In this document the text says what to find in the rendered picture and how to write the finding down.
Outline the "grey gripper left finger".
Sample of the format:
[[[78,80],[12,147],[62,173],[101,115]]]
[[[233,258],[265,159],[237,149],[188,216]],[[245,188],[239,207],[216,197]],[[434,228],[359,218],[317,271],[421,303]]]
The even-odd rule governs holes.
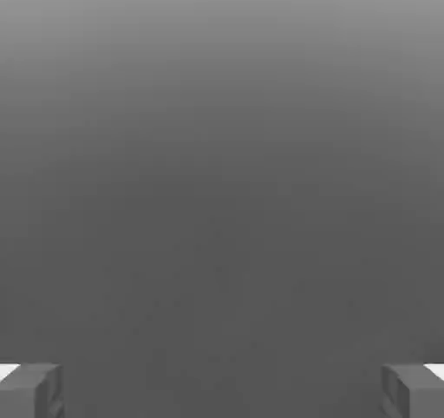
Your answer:
[[[63,366],[0,363],[0,418],[65,418]]]

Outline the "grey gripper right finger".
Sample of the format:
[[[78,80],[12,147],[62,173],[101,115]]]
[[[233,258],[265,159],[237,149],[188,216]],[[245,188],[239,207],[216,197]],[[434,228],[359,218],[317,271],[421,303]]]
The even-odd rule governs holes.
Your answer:
[[[382,418],[444,418],[444,363],[384,364]]]

